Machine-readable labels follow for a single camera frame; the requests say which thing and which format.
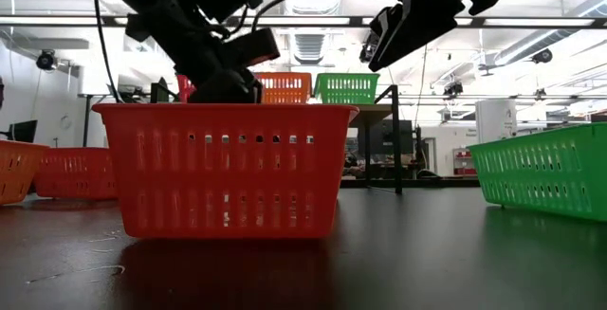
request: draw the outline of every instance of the table leg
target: table leg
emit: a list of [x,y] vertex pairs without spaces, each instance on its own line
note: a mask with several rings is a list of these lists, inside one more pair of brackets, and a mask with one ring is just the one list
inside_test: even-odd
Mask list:
[[364,179],[365,186],[371,187],[371,129],[364,123]]
[[395,154],[395,191],[402,194],[402,161],[400,160],[400,119],[398,112],[398,86],[392,85],[392,144]]

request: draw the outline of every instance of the security camera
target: security camera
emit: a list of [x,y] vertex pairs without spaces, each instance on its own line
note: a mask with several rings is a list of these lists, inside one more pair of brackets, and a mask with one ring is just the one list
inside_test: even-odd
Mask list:
[[44,71],[52,72],[57,69],[57,62],[54,50],[43,49],[42,54],[36,60],[36,66]]
[[547,64],[550,63],[552,61],[552,52],[550,51],[550,49],[544,49],[543,51],[539,52],[538,54],[534,55],[531,57],[531,61],[534,64]]

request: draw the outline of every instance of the computer monitor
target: computer monitor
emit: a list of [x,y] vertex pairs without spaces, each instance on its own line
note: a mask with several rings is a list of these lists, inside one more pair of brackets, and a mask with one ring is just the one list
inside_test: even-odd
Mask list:
[[[410,120],[401,120],[400,125],[400,153],[412,154],[414,152],[413,125]],[[393,155],[392,120],[384,119],[370,129],[371,155]],[[359,128],[359,154],[364,155],[364,129]]]
[[30,120],[11,124],[9,131],[5,133],[8,140],[15,140],[25,143],[33,143],[36,137],[36,127],[38,120]]

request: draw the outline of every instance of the black cable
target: black cable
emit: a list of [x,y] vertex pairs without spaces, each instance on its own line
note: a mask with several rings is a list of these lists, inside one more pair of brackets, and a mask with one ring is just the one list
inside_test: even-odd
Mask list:
[[110,92],[116,99],[116,102],[122,102],[116,85],[114,84],[114,78],[112,78],[112,71],[110,69],[110,62],[107,58],[107,48],[105,47],[105,37],[103,36],[103,27],[101,26],[101,8],[99,0],[93,0],[95,4],[95,17],[97,18],[97,31],[99,32],[99,40],[101,42],[101,52],[103,53],[103,60],[105,61],[105,69],[107,70],[107,77],[110,80]]
[[428,44],[424,46],[424,65],[421,69],[421,86],[419,86],[419,96],[417,96],[417,109],[415,110],[414,126],[417,126],[417,115],[419,115],[419,103],[421,102],[421,94],[424,91],[424,78],[426,77],[426,59],[428,59]]
[[257,24],[259,23],[259,18],[266,13],[266,11],[274,8],[275,6],[283,3],[286,0],[273,0],[272,2],[266,4],[265,6],[263,6],[261,9],[259,9],[259,11],[257,12],[257,15],[255,15],[255,18],[253,19],[253,25],[251,26],[251,32],[257,30]]
[[236,26],[236,28],[234,28],[230,32],[230,35],[234,35],[235,33],[239,32],[240,29],[243,28],[243,26],[245,25],[245,21],[247,20],[247,13],[248,13],[248,6],[245,6],[245,9],[243,10],[243,14],[240,16],[240,22],[238,22],[238,26]]

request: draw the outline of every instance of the table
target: table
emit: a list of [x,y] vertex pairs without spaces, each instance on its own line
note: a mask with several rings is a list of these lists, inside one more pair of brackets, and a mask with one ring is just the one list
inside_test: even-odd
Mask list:
[[607,303],[605,225],[488,207],[478,189],[341,191],[333,235],[314,241],[138,241],[114,202],[32,200],[0,225],[3,310]]

